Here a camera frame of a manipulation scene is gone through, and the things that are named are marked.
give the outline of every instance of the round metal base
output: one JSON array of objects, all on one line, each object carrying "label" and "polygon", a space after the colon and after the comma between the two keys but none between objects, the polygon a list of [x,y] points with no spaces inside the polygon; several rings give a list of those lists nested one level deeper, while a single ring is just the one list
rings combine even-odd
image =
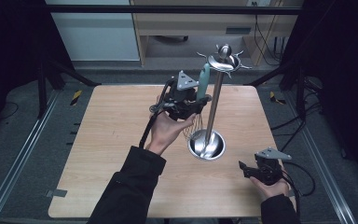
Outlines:
[{"label": "round metal base", "polygon": [[210,141],[208,145],[206,145],[205,135],[205,129],[192,133],[188,140],[188,149],[193,156],[200,160],[214,161],[220,158],[225,152],[226,142],[220,133],[212,130]]}]

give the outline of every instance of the hand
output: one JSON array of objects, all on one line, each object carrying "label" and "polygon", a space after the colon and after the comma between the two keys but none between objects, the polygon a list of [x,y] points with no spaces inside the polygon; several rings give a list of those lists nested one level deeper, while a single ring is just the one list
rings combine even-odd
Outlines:
[{"label": "hand", "polygon": [[171,119],[167,113],[160,113],[151,130],[152,141],[146,149],[161,155],[183,129],[193,125],[195,117],[196,114],[193,114],[184,121],[175,121]]},{"label": "hand", "polygon": [[289,195],[289,186],[284,179],[278,180],[278,182],[276,182],[275,184],[273,184],[271,186],[263,184],[263,182],[259,181],[258,179],[256,179],[253,176],[251,176],[250,179],[251,179],[252,183],[257,187],[263,202],[268,198],[271,198],[271,197],[274,197],[274,196],[277,196],[280,194],[284,194],[284,196]]}]

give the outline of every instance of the wire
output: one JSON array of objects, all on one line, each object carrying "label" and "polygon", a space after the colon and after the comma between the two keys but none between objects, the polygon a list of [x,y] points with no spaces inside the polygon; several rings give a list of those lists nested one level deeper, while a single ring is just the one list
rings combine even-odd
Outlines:
[{"label": "wire", "polygon": [[[255,15],[255,33],[256,33],[257,30],[258,30],[259,33],[261,34],[261,31],[259,30],[259,27],[258,27],[257,15]],[[258,50],[260,50],[260,53],[261,53],[261,55],[263,56],[263,59],[264,59],[264,61],[266,62],[266,64],[271,65],[271,66],[278,66],[278,65],[279,65],[278,63],[269,63],[269,62],[267,61],[266,56],[265,56],[264,53],[263,53],[263,50],[260,48],[260,46],[259,46],[258,43],[257,43],[257,40],[256,40],[256,38],[255,38],[255,34],[254,34],[254,40],[255,40],[255,45],[257,46]]]},{"label": "wire", "polygon": [[274,45],[274,50],[273,50],[274,51],[274,56],[279,62],[282,61],[283,49],[284,49],[284,37],[283,37],[283,40],[282,40],[282,43],[281,43],[281,48],[280,48],[279,53],[276,52],[276,41],[275,41],[275,45]]},{"label": "wire", "polygon": [[[276,62],[278,62],[278,64],[269,63],[269,62],[267,61],[267,59],[266,59],[266,57],[265,57],[265,55],[264,55],[264,53],[263,53],[263,50],[260,48],[260,46],[258,45],[257,40],[256,40],[256,38],[255,38],[255,33],[256,33],[256,31],[258,31],[258,33],[260,33],[261,38],[263,39],[264,44],[265,44],[265,46],[266,46],[266,48],[267,48],[267,50],[268,50],[268,52],[269,52],[269,55],[272,57],[273,60],[275,60]],[[278,60],[277,57],[276,57],[274,54],[271,53],[271,50],[269,49],[269,45],[267,44],[267,40],[266,40],[266,38],[264,38],[263,34],[261,33],[260,27],[258,26],[257,14],[255,14],[255,32],[254,32],[254,39],[255,39],[255,44],[256,44],[257,48],[260,50],[260,53],[261,53],[261,55],[263,56],[264,61],[265,61],[268,65],[272,65],[272,66],[280,65],[279,63],[280,63],[281,61]]]},{"label": "wire", "polygon": [[293,133],[293,135],[290,137],[290,139],[281,148],[281,150],[280,150],[281,152],[283,152],[286,149],[286,147],[289,145],[289,143],[295,138],[296,134],[298,134],[300,132],[300,130],[304,128],[304,126],[305,126],[305,121],[303,120],[301,122],[301,124],[298,126],[297,130],[295,131],[295,133]]},{"label": "wire", "polygon": [[[311,106],[310,106],[309,108],[307,108],[305,111],[308,112],[308,111],[310,111],[312,108],[316,107],[317,105],[320,105],[320,103],[315,103],[315,104],[311,105]],[[271,129],[272,131],[277,130],[277,129],[280,129],[281,127],[284,127],[284,126],[286,126],[286,125],[292,123],[293,121],[295,121],[295,120],[297,120],[297,119],[299,119],[299,118],[300,118],[300,116],[296,116],[296,117],[294,117],[293,119],[290,119],[290,120],[286,121],[285,123],[280,124],[280,125],[275,126],[275,127],[272,127],[272,128],[270,128],[270,129]]]},{"label": "wire", "polygon": [[316,95],[316,94],[318,94],[318,92],[316,92],[316,91],[310,92],[304,97],[304,100],[307,100],[308,97],[310,97],[311,95]]},{"label": "wire", "polygon": [[272,136],[274,137],[281,137],[281,136],[290,136],[293,135],[295,133],[278,133],[278,134],[273,134]]},{"label": "wire", "polygon": [[316,189],[316,182],[315,182],[315,179],[310,174],[310,172],[307,171],[304,167],[302,167],[302,166],[300,166],[300,165],[298,165],[298,164],[296,164],[294,162],[291,162],[291,161],[283,161],[283,164],[294,165],[295,167],[297,167],[297,168],[301,169],[302,171],[304,171],[310,177],[310,180],[312,181],[312,189],[308,193],[301,193],[301,196],[307,197],[307,196],[310,196],[311,194],[313,194],[313,192]]},{"label": "wire", "polygon": [[282,179],[284,179],[293,189],[293,192],[295,193],[296,198],[296,213],[297,216],[300,217],[300,196],[298,194],[298,189],[295,186],[295,183],[292,181],[292,178],[289,174],[287,174],[285,171],[283,171],[290,179],[288,179],[286,176],[282,175]]},{"label": "wire", "polygon": [[144,131],[144,134],[142,135],[141,141],[139,142],[139,147],[140,147],[140,148],[144,148],[144,147],[145,147],[145,142],[146,142],[147,136],[149,135],[150,130],[152,129],[154,122],[156,121],[158,115],[164,111],[164,110],[160,110],[160,107],[159,107],[159,106],[161,105],[161,103],[162,103],[162,101],[163,101],[163,99],[164,99],[165,92],[167,91],[168,87],[169,87],[170,85],[172,85],[172,84],[173,84],[173,80],[172,80],[172,79],[168,80],[168,81],[165,83],[165,86],[164,86],[164,88],[163,88],[163,90],[162,90],[162,92],[161,92],[161,95],[159,96],[158,103],[155,104],[155,105],[150,106],[149,110],[150,110],[150,112],[153,113],[153,115],[150,117],[150,120],[147,122],[145,131]]},{"label": "wire", "polygon": [[14,109],[14,111],[12,113],[10,113],[9,115],[0,118],[0,120],[10,118],[11,116],[13,116],[19,110],[19,105],[18,104],[13,103],[13,102],[7,102],[7,104],[12,104],[12,105],[16,106],[16,109]]}]

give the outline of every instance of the wooden table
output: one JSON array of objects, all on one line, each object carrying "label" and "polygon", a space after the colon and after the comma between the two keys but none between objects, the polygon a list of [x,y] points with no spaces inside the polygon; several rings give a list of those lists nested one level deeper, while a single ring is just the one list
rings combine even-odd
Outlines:
[{"label": "wooden table", "polygon": [[[138,146],[149,119],[149,107],[162,86],[95,88],[57,189],[51,217],[89,217],[112,174],[119,171],[131,145]],[[212,95],[213,85],[208,88]],[[207,126],[210,104],[202,118]],[[182,134],[163,153],[167,160],[150,204],[149,217],[259,217],[260,199],[243,177],[238,161],[256,167],[254,154],[275,147],[257,91],[223,86],[213,128],[226,141],[215,161],[192,156]]]}]

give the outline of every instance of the black sleeve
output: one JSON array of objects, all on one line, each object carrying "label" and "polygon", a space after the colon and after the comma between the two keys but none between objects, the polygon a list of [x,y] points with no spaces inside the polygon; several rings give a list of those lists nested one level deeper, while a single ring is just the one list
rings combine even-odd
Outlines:
[{"label": "black sleeve", "polygon": [[261,203],[261,220],[263,224],[301,223],[292,202],[283,194],[268,198]]},{"label": "black sleeve", "polygon": [[145,224],[153,191],[164,166],[165,160],[159,155],[131,147],[123,167],[113,174],[88,223]]}]

